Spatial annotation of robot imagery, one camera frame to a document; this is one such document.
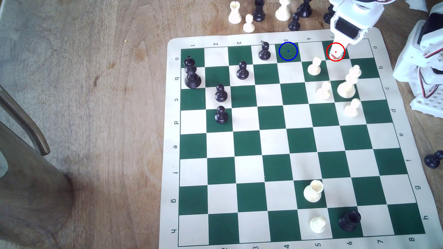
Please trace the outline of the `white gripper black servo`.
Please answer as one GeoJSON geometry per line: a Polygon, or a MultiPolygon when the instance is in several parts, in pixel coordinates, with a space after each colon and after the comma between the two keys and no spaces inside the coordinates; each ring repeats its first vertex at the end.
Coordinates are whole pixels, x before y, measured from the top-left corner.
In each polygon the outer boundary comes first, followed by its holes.
{"type": "Polygon", "coordinates": [[[335,12],[330,20],[334,40],[329,46],[328,56],[351,58],[350,52],[379,20],[384,5],[376,0],[331,0],[330,3],[335,12]]]}

